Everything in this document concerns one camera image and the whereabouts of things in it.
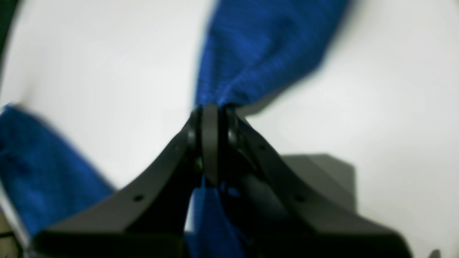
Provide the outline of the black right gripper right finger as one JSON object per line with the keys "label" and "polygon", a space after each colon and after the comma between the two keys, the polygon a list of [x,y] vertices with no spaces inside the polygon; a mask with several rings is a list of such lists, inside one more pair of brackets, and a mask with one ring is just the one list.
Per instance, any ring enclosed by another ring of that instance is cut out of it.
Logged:
{"label": "black right gripper right finger", "polygon": [[351,212],[305,183],[232,108],[220,111],[220,179],[235,188],[229,216],[248,238],[254,258],[410,258],[395,230]]}

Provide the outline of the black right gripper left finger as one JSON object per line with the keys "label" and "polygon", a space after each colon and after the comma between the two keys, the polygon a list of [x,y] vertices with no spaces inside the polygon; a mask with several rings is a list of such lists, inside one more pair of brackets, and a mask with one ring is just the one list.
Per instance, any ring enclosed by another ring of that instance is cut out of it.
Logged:
{"label": "black right gripper left finger", "polygon": [[34,258],[188,258],[193,190],[218,183],[217,104],[198,105],[182,130],[129,185],[36,235]]}

